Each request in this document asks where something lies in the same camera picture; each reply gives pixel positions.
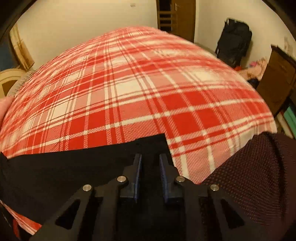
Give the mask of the black pants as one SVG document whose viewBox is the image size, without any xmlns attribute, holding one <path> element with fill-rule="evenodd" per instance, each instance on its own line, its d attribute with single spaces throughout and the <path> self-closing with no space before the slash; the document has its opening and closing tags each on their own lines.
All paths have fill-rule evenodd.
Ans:
<svg viewBox="0 0 296 241">
<path fill-rule="evenodd" d="M 160 187 L 159 156 L 173 164 L 165 135 L 81 150 L 20 155 L 1 154 L 1 201 L 26 218 L 43 224 L 85 184 L 100 186 L 120 176 L 142 155 L 142 168 Z"/>
</svg>

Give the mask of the dark red dotted sleeve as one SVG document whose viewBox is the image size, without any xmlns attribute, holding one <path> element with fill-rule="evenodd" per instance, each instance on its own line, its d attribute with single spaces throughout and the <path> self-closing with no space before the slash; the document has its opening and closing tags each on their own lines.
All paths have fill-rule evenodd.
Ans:
<svg viewBox="0 0 296 241">
<path fill-rule="evenodd" d="M 263 132 L 210 174 L 268 240 L 295 240 L 295 140 Z"/>
</svg>

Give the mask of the red plaid bed sheet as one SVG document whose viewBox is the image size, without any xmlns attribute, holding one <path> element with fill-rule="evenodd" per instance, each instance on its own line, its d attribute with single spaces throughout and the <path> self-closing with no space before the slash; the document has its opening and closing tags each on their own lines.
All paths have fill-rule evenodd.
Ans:
<svg viewBox="0 0 296 241">
<path fill-rule="evenodd" d="M 9 158 L 164 134 L 181 174 L 202 182 L 254 135 L 276 132 L 263 98 L 235 70 L 182 38 L 121 28 L 41 66 L 1 125 Z"/>
</svg>

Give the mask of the pink folded blanket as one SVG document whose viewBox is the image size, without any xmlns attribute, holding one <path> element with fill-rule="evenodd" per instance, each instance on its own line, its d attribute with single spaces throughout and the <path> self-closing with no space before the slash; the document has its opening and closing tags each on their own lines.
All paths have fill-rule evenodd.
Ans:
<svg viewBox="0 0 296 241">
<path fill-rule="evenodd" d="M 6 96 L 1 98 L 0 100 L 0 126 L 2 125 L 4 116 L 6 115 L 6 112 L 10 108 L 12 102 L 14 100 L 13 96 Z"/>
</svg>

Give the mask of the dark wooden cabinet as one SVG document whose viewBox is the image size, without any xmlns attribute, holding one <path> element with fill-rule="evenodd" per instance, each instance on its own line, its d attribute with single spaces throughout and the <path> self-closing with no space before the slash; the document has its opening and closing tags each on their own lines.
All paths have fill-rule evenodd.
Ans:
<svg viewBox="0 0 296 241">
<path fill-rule="evenodd" d="M 295 86 L 295 58 L 271 45 L 271 55 L 256 91 L 276 116 Z"/>
</svg>

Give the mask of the striped grey pillow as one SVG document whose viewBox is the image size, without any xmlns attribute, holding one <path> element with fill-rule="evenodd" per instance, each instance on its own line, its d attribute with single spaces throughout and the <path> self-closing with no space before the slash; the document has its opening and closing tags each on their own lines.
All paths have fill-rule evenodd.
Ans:
<svg viewBox="0 0 296 241">
<path fill-rule="evenodd" d="M 30 77 L 35 73 L 35 70 L 31 70 L 23 74 L 19 80 L 8 91 L 7 96 L 15 96 L 22 86 L 29 81 Z"/>
</svg>

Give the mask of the pink clothes heap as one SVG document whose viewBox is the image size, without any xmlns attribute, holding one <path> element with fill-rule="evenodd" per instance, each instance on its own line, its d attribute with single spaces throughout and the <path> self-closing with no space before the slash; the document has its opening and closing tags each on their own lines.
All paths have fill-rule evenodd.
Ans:
<svg viewBox="0 0 296 241">
<path fill-rule="evenodd" d="M 258 81 L 260 81 L 264 75 L 267 64 L 267 59 L 261 58 L 257 61 L 250 63 L 250 65 L 247 68 L 239 70 L 238 73 L 245 80 L 257 79 Z"/>
</svg>

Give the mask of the cream wooden headboard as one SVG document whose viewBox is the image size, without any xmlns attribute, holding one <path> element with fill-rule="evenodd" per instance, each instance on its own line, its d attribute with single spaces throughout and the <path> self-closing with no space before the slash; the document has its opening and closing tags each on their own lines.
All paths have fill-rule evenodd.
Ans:
<svg viewBox="0 0 296 241">
<path fill-rule="evenodd" d="M 0 96 L 1 98 L 7 96 L 9 90 L 12 88 L 12 86 L 24 75 L 26 74 L 26 71 L 22 69 L 6 69 L 0 72 L 0 81 L 1 81 L 1 90 L 0 90 Z"/>
</svg>

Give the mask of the beige patterned curtain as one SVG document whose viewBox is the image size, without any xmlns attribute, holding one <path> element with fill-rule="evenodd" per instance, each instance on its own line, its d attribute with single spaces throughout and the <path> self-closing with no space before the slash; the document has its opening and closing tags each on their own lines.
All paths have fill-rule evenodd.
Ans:
<svg viewBox="0 0 296 241">
<path fill-rule="evenodd" d="M 25 42 L 20 36 L 18 25 L 15 24 L 10 30 L 10 40 L 15 51 L 16 57 L 20 63 L 20 67 L 28 71 L 34 65 L 34 60 L 25 45 Z"/>
</svg>

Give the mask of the black hanging bag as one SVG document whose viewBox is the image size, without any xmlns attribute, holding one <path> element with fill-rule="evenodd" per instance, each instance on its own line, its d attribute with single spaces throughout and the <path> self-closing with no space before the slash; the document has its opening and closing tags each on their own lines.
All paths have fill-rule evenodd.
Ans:
<svg viewBox="0 0 296 241">
<path fill-rule="evenodd" d="M 227 18 L 215 54 L 232 68 L 240 66 L 246 56 L 252 38 L 252 31 L 245 22 Z"/>
</svg>

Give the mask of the brown wooden door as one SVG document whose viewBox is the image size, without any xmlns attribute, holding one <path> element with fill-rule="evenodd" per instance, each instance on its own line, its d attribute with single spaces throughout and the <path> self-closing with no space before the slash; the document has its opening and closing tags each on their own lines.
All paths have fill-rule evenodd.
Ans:
<svg viewBox="0 0 296 241">
<path fill-rule="evenodd" d="M 194 42 L 195 0 L 156 0 L 158 29 Z"/>
</svg>

